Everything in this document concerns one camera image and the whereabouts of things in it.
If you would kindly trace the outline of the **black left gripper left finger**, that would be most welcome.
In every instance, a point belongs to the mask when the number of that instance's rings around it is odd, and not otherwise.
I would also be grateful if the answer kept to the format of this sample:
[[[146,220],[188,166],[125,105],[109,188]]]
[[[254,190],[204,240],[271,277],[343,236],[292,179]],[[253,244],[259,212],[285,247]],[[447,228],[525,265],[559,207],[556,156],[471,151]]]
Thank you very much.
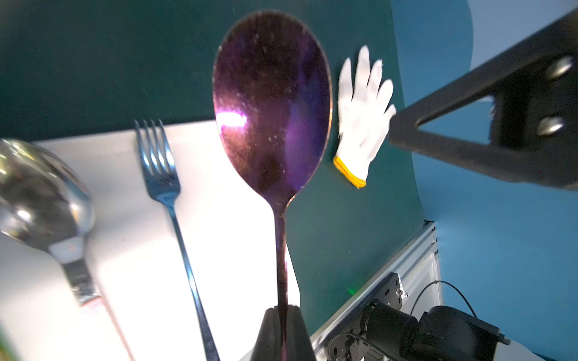
[[[277,307],[268,308],[263,316],[250,361],[281,360],[281,323],[279,311]]]

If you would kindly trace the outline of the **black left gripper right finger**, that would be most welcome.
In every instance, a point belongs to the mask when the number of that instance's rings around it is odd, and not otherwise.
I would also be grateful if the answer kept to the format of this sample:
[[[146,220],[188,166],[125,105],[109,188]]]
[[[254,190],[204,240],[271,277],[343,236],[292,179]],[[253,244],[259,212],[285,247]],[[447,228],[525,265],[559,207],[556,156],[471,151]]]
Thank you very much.
[[[287,307],[286,360],[315,361],[315,353],[298,306]]]

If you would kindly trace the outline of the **white rectangular tray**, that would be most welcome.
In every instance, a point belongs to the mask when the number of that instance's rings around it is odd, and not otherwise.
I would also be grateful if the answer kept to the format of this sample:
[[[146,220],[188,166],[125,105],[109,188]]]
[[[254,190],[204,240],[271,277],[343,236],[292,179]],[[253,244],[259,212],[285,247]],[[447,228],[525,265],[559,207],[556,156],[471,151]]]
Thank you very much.
[[[167,126],[182,185],[176,213],[223,360],[247,359],[277,304],[269,205],[239,177],[214,121]],[[197,313],[172,222],[151,199],[135,132],[42,141],[87,185],[96,209],[87,261],[136,360],[202,360]],[[58,263],[1,239],[1,335],[18,360],[105,359]]]

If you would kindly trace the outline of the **blue fork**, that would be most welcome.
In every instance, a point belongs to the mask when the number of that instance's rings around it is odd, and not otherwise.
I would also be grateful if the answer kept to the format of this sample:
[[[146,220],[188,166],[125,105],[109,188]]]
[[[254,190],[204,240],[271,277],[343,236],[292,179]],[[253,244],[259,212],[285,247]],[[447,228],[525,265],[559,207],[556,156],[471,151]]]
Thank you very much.
[[[134,124],[139,160],[148,195],[165,207],[175,230],[189,288],[194,299],[206,359],[219,360],[218,349],[203,308],[194,271],[176,215],[175,205],[181,193],[181,185],[163,122],[161,120],[158,120],[158,122],[153,120],[139,122],[136,120]]]

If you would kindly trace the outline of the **dark purple spoon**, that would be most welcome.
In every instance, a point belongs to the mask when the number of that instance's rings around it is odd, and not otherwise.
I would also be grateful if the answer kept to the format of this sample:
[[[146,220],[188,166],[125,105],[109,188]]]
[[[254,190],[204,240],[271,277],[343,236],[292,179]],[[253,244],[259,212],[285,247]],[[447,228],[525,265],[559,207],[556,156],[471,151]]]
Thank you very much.
[[[239,20],[221,42],[212,96],[230,162],[272,209],[275,307],[286,331],[287,307],[292,305],[286,213],[328,145],[333,114],[328,58],[301,20],[281,11],[257,11]]]

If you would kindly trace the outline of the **pink handled silver spoon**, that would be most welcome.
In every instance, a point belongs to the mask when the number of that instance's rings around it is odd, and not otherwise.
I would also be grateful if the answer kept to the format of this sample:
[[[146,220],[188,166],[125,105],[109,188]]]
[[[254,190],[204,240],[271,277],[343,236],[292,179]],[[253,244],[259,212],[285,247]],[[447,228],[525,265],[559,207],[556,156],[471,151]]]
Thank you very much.
[[[37,145],[1,141],[1,232],[60,264],[99,360],[132,354],[86,261],[96,212],[88,189],[61,159]]]

